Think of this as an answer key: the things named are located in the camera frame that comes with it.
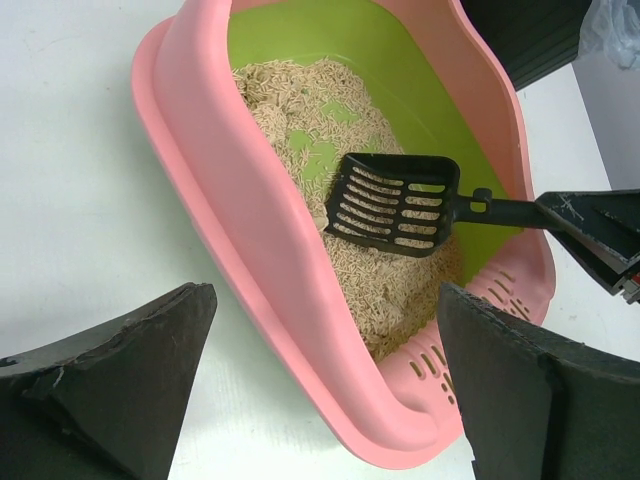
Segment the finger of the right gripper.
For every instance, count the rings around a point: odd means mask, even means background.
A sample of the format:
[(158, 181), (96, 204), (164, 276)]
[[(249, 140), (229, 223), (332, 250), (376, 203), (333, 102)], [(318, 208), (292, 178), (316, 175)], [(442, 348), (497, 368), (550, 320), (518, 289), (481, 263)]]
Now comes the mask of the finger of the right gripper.
[(554, 238), (583, 270), (610, 295), (621, 294), (627, 304), (639, 302), (639, 234), (614, 227), (598, 237), (569, 228)]
[(556, 228), (576, 228), (598, 237), (614, 227), (639, 234), (639, 192), (614, 190), (601, 192), (546, 192), (536, 205)]

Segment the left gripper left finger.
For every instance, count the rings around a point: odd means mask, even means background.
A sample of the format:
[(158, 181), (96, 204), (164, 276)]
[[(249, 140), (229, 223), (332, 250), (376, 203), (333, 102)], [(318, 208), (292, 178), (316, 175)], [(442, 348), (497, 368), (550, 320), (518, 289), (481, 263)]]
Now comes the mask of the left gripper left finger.
[(4, 479), (165, 479), (217, 308), (186, 283), (1, 361)]

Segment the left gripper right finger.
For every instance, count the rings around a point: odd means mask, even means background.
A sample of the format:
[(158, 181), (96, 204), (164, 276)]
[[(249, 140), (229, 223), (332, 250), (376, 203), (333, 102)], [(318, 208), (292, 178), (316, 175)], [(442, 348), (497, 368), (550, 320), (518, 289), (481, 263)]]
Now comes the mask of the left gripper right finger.
[(638, 362), (449, 283), (437, 323), (476, 478), (638, 478)]

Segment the black litter scoop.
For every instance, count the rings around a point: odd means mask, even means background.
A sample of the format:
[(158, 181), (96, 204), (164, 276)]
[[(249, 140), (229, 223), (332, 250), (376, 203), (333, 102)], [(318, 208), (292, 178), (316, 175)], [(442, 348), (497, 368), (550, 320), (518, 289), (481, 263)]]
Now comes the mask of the black litter scoop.
[(365, 248), (425, 258), (455, 223), (555, 230), (530, 201), (493, 197), (488, 188), (459, 193), (460, 168), (443, 156), (347, 153), (325, 203), (325, 231)]

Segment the pink green litter box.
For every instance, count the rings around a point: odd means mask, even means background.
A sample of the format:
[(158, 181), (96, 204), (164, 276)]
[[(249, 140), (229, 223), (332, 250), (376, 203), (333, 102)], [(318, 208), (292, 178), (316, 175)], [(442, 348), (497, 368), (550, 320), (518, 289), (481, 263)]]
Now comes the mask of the pink green litter box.
[(134, 57), (141, 122), (218, 268), (330, 429), (383, 468), (462, 435), (437, 324), (375, 362), (302, 197), (232, 84), (272, 59), (350, 63), (407, 150), (453, 158), (465, 193), (534, 196), (515, 89), (458, 1), (187, 1)]

